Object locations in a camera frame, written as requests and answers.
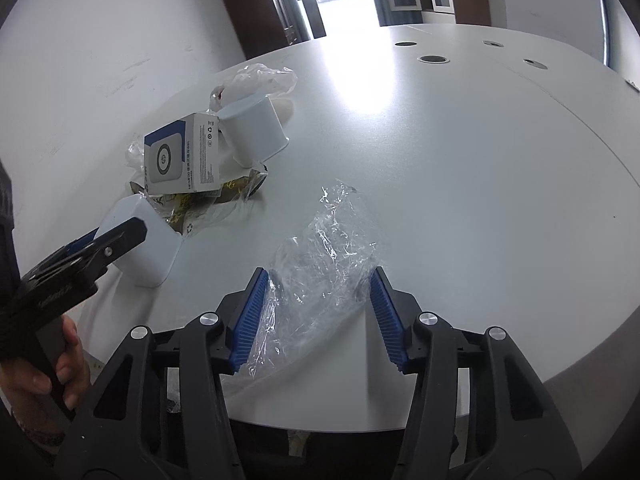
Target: person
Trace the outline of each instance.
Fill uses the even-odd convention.
[[[56,375],[65,386],[66,406],[74,410],[91,387],[89,365],[84,360],[78,329],[71,318],[62,316],[62,331],[66,347],[56,363]],[[38,402],[37,395],[51,391],[49,378],[24,359],[11,359],[0,363],[0,388],[11,404],[15,421],[40,454],[52,463],[65,434]]]

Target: white table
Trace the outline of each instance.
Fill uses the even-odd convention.
[[[450,62],[425,64],[423,55]],[[98,358],[137,324],[176,328],[244,288],[336,178],[371,198],[395,288],[457,328],[505,327],[542,380],[591,352],[640,303],[640,102],[596,60],[521,32],[415,25],[256,61],[300,78],[284,126],[289,146],[268,161],[250,214],[187,238],[161,287],[135,288],[116,270],[100,280],[80,323]],[[135,131],[206,108],[210,90],[237,68],[176,94]],[[126,176],[114,168],[118,192],[100,199],[117,199]],[[568,420],[583,460],[620,422],[638,391],[636,370],[620,370],[619,385],[607,388],[613,407],[583,399],[589,411],[578,418],[592,409],[600,417],[589,442]],[[557,396],[580,396],[564,386]],[[382,430],[404,426],[412,388],[365,311],[303,369],[227,406],[234,418],[269,426]]]

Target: white box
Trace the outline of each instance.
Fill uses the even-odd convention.
[[[220,189],[218,118],[191,114],[145,136],[150,195]]]

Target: white cup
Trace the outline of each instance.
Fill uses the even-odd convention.
[[[171,229],[142,195],[135,194],[118,200],[102,220],[95,237],[130,218],[140,218],[145,223],[145,241],[123,254],[113,265],[136,285],[158,286],[169,275],[182,243],[182,235]]]
[[[264,162],[289,143],[268,96],[254,94],[218,112],[220,130],[243,168]]]

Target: black circle on box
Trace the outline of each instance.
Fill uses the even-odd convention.
[[[167,165],[164,168],[164,171],[160,167],[160,155],[163,150],[166,150],[167,155],[169,156],[169,161],[167,162]],[[169,149],[168,144],[163,144],[162,146],[160,146],[160,149],[158,150],[158,156],[156,156],[156,165],[158,166],[158,171],[160,172],[161,175],[165,175],[166,172],[169,171],[169,168],[171,167],[171,149]]]

